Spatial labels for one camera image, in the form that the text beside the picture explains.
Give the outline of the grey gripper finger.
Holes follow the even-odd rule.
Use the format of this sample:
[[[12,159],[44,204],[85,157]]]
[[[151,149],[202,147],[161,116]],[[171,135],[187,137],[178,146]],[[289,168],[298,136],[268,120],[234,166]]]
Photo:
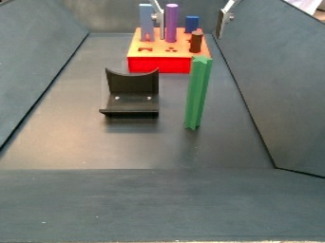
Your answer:
[[[160,39],[164,39],[164,14],[163,14],[163,8],[159,5],[157,0],[148,0],[149,4],[153,9],[153,13],[151,14],[152,20],[159,24],[160,28]]]
[[[228,0],[224,7],[218,11],[216,26],[215,26],[215,38],[222,38],[223,29],[226,23],[234,17],[231,9],[236,3],[236,0]]]

